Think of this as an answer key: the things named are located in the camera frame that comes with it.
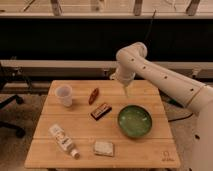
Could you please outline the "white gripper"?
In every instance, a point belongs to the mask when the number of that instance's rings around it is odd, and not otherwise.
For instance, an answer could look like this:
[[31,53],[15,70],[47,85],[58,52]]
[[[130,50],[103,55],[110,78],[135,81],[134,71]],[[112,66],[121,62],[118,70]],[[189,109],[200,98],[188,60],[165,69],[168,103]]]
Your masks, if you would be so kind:
[[121,68],[117,68],[116,71],[110,75],[111,80],[117,80],[123,85],[124,94],[127,98],[129,97],[127,86],[134,80],[134,78],[134,72],[126,71]]

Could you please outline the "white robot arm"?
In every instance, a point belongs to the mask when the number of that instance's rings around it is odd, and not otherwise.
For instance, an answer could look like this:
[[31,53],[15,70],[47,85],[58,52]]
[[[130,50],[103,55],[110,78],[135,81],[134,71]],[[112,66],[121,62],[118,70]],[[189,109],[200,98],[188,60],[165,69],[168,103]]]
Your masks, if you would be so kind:
[[128,86],[139,75],[183,107],[198,116],[190,171],[213,171],[213,87],[166,69],[146,59],[142,42],[123,47],[116,53],[115,79]]

